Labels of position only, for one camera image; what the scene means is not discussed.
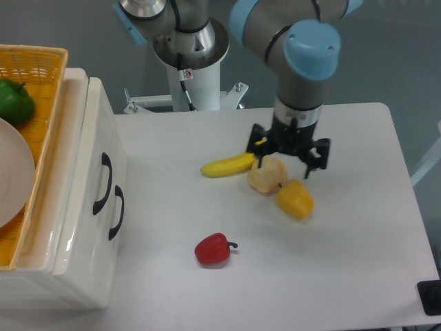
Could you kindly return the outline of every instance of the black handle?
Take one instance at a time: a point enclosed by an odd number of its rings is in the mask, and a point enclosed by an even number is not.
[[[117,185],[115,185],[115,195],[117,197],[121,198],[121,201],[122,201],[121,213],[119,215],[118,224],[114,228],[111,228],[109,230],[109,240],[112,240],[118,234],[119,228],[121,227],[121,224],[123,223],[123,218],[124,218],[124,194],[123,194],[122,189]]]
[[[113,177],[112,162],[110,162],[109,156],[104,152],[101,155],[101,163],[103,164],[103,166],[105,165],[106,167],[109,167],[109,178],[107,179],[107,189],[105,190],[104,197],[101,200],[94,202],[94,207],[93,207],[94,215],[98,214],[103,209],[105,203],[109,199],[110,188],[112,187],[112,177]]]

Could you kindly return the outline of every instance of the yellow banana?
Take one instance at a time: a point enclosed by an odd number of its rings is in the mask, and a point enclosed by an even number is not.
[[[224,177],[251,169],[254,158],[253,153],[242,153],[235,157],[221,159],[205,164],[201,172],[206,177]]]

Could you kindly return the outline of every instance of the yellow bell pepper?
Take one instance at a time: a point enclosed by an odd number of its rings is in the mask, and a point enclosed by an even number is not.
[[[276,203],[295,219],[305,219],[314,209],[314,200],[306,187],[292,179],[276,194]]]

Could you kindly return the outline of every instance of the wicker basket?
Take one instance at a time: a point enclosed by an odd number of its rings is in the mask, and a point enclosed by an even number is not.
[[[67,62],[68,51],[64,49],[0,45],[0,77],[26,83],[25,88],[35,103],[31,120],[17,130],[28,143],[36,165],[34,185],[26,205],[0,228],[0,271],[15,269],[31,222],[52,128],[59,117],[57,103]]]

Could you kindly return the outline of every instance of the pepper stem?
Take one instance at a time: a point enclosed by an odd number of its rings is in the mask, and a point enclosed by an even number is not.
[[[229,247],[229,246],[233,246],[233,248],[237,248],[237,247],[239,247],[239,245],[238,245],[237,243],[232,243],[232,242],[230,242],[230,241],[227,241],[227,245],[228,245],[228,247]]]

